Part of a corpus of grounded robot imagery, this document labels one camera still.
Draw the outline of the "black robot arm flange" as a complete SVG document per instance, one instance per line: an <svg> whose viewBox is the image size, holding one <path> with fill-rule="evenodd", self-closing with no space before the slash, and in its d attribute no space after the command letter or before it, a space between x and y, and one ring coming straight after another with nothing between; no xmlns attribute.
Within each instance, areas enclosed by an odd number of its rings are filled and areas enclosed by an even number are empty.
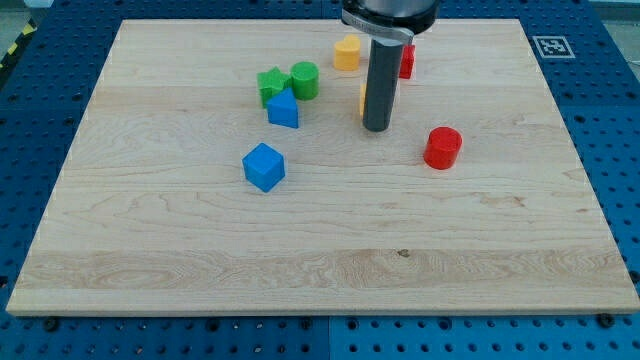
<svg viewBox="0 0 640 360"><path fill-rule="evenodd" d="M342 0L341 21L356 30L403 44L436 21L440 0Z"/></svg>

